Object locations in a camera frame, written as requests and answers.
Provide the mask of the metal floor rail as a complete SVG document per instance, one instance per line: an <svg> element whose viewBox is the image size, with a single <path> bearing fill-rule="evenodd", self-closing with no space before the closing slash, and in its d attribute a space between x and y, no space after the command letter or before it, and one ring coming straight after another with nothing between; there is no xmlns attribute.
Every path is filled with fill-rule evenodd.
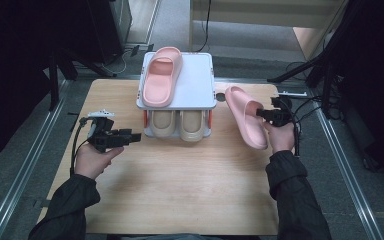
<svg viewBox="0 0 384 240"><path fill-rule="evenodd" d="M58 87L60 99L57 101L53 110L49 110L40 130L29 149L11 187L0 204L0 238L21 198L21 195L27 185L27 182L38 162L42 150L49 138L53 126L65 104L68 91L71 87L71 81L63 80Z"/></svg>
<svg viewBox="0 0 384 240"><path fill-rule="evenodd" d="M332 122L325 117L321 107L322 104L318 101L313 103L313 109L316 112L319 123L329 143L330 149L333 152L335 162L338 165L342 179L344 180L360 222L362 223L362 226L366 232L367 239L384 240L384 234L354 174L354 171L348 161L347 154L345 153L340 143L334 126L332 125Z"/></svg>

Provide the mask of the dark curtain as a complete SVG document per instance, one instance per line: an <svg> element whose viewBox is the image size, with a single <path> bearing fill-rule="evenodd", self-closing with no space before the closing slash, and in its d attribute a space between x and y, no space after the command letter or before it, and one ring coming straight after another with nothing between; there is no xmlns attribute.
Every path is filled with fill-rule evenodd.
<svg viewBox="0 0 384 240"><path fill-rule="evenodd" d="M0 152L51 90L44 70L79 0L0 0Z"/></svg>
<svg viewBox="0 0 384 240"><path fill-rule="evenodd" d="M328 49L366 166L384 169L384 0L349 0Z"/></svg>

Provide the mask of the pink slipper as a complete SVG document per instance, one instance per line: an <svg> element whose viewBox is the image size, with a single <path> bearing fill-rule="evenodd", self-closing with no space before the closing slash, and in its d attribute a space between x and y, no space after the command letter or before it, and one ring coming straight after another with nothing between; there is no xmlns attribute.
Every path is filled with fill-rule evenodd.
<svg viewBox="0 0 384 240"><path fill-rule="evenodd" d="M254 149L265 150L268 147L266 132L257 115L263 105L238 86L228 87L225 98L244 142Z"/></svg>
<svg viewBox="0 0 384 240"><path fill-rule="evenodd" d="M146 106L160 108L172 102L182 65L182 53L176 47L163 47L155 52L143 85L142 97Z"/></svg>

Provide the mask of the black cabinet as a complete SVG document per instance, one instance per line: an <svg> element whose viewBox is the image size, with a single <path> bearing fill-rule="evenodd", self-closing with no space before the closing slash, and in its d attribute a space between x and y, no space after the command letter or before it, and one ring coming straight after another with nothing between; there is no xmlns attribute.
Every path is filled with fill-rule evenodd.
<svg viewBox="0 0 384 240"><path fill-rule="evenodd" d="M125 51L132 23L129 0L87 0L97 40L97 61L109 63Z"/></svg>

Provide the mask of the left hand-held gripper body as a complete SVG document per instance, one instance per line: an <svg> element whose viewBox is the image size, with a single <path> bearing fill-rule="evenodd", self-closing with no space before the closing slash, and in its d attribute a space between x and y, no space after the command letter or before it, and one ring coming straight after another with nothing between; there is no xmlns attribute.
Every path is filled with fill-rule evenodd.
<svg viewBox="0 0 384 240"><path fill-rule="evenodd" d="M103 109L89 112L86 117L80 120L81 127L88 121L91 122L91 128L87 134L86 141L101 153L110 148L122 147L127 142L126 137L121 134L120 130L112 129L114 121L111 120L111 117L114 116L114 113Z"/></svg>

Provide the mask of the person's right hand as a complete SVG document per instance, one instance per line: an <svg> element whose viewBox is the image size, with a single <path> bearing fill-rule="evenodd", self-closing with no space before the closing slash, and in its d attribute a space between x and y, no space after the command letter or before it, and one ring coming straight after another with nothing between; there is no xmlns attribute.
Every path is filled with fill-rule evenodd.
<svg viewBox="0 0 384 240"><path fill-rule="evenodd" d="M269 143L273 153L291 151L294 148L294 125L292 123L275 127L269 122L264 122L263 126L268 132Z"/></svg>

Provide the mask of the white strip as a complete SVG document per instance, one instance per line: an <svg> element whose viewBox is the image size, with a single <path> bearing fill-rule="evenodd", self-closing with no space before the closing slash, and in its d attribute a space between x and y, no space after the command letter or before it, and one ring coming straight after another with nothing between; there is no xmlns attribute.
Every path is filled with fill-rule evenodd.
<svg viewBox="0 0 384 240"><path fill-rule="evenodd" d="M303 93L294 93L294 92L288 92L288 91L282 91L282 92L277 92L279 96L290 96L290 97L307 97L307 92Z"/></svg>

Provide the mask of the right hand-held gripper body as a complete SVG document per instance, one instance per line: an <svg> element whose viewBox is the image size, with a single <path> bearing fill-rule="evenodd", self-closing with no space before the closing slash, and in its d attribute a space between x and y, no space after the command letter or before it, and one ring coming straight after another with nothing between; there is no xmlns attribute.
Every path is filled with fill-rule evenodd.
<svg viewBox="0 0 384 240"><path fill-rule="evenodd" d="M287 96L273 97L271 99L274 107L272 124L275 127L282 127L292 122L292 102Z"/></svg>

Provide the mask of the black metal stand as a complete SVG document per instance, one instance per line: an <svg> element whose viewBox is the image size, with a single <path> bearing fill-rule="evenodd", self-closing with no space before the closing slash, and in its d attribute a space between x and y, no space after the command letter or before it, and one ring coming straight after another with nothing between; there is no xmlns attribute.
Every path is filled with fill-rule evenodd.
<svg viewBox="0 0 384 240"><path fill-rule="evenodd" d="M331 85L334 80L334 65L329 60L329 54L325 51L313 59L287 71L286 73L268 79L270 83L281 83L287 79L294 77L295 75L306 71L311 68L309 75L307 76L305 83L309 88L316 88L320 81L323 81L323 91L321 97L321 108L326 118L332 119L333 116L330 113L330 98L331 98Z"/></svg>
<svg viewBox="0 0 384 240"><path fill-rule="evenodd" d="M59 48L55 49L49 55L49 80L50 80L50 107L49 110L53 111L56 109L57 104L60 101L59 95L59 83L58 83L58 71L69 80L75 80L78 76L78 72L74 67L73 62L77 61L87 69L95 72L96 74L103 77L114 77L114 74L109 70L103 70L102 68L95 65L93 62L86 58L76 54L70 49Z"/></svg>

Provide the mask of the grey shoe rack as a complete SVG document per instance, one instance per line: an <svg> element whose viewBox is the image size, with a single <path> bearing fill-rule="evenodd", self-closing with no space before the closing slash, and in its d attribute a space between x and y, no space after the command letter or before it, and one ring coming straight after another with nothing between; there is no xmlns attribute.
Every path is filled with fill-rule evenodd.
<svg viewBox="0 0 384 240"><path fill-rule="evenodd" d="M145 111L146 120L144 123L146 123L146 127L144 126L144 134L151 138L155 137L150 126L153 110L171 110L176 111L177 116L176 130L170 137L180 138L180 111L190 110L204 111L203 137L210 136L211 126L209 125L212 123L210 111L215 108L217 103L212 56L209 53L182 52L183 65L171 104L165 108L152 108L143 102L143 89L149 63L154 54L155 52L148 52L144 55L136 100L137 107Z"/></svg>

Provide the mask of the beige wooden cabinet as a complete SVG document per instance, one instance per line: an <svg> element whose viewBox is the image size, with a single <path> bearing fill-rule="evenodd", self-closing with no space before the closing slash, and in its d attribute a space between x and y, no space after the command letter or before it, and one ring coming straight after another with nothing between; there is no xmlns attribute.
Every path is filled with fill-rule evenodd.
<svg viewBox="0 0 384 240"><path fill-rule="evenodd" d="M341 21L349 0L189 0L190 21L244 23L292 27L307 60Z"/></svg>

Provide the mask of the person's left hand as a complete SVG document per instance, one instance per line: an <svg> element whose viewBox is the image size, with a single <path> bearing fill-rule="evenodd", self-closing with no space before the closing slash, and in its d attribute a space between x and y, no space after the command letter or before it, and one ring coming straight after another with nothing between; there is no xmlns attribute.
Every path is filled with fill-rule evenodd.
<svg viewBox="0 0 384 240"><path fill-rule="evenodd" d="M78 150L74 173L95 180L123 151L123 147L117 147L101 153L92 145L86 144Z"/></svg>

